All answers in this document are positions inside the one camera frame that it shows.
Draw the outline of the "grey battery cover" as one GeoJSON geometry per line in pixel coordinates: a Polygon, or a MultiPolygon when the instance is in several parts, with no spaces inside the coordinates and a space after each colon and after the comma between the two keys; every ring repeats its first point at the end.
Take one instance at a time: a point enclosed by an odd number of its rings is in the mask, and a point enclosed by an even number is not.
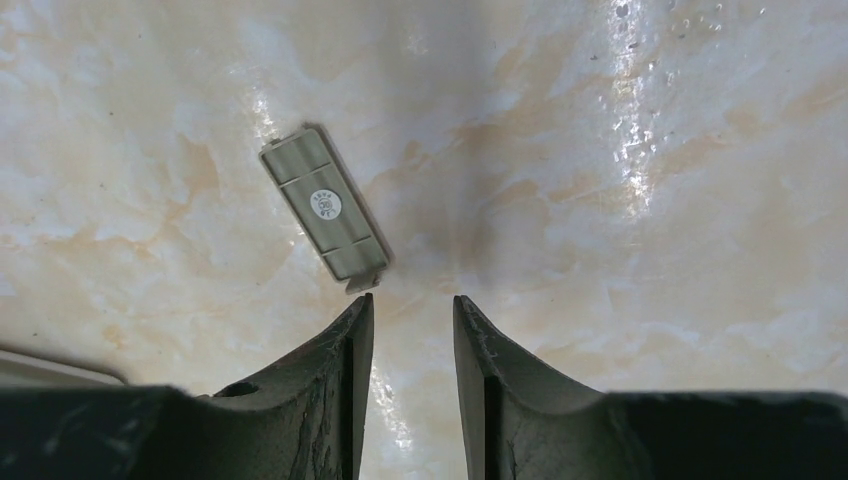
{"type": "Polygon", "coordinates": [[[348,294],[379,285],[390,250],[324,126],[272,139],[258,159],[332,279],[348,294]]]}

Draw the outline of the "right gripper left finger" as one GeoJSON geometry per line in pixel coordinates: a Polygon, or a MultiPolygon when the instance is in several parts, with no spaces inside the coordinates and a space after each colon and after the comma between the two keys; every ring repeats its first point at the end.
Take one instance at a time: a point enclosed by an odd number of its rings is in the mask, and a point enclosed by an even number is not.
{"type": "Polygon", "coordinates": [[[5,479],[355,479],[374,302],[212,395],[90,386],[1,392],[5,479]]]}

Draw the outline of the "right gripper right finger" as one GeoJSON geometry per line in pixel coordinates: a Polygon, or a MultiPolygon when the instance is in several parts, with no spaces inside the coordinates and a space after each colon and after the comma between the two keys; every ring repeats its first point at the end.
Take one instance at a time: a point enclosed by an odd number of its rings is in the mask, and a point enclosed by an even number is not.
{"type": "Polygon", "coordinates": [[[825,392],[601,392],[453,302],[472,479],[843,479],[847,400],[825,392]]]}

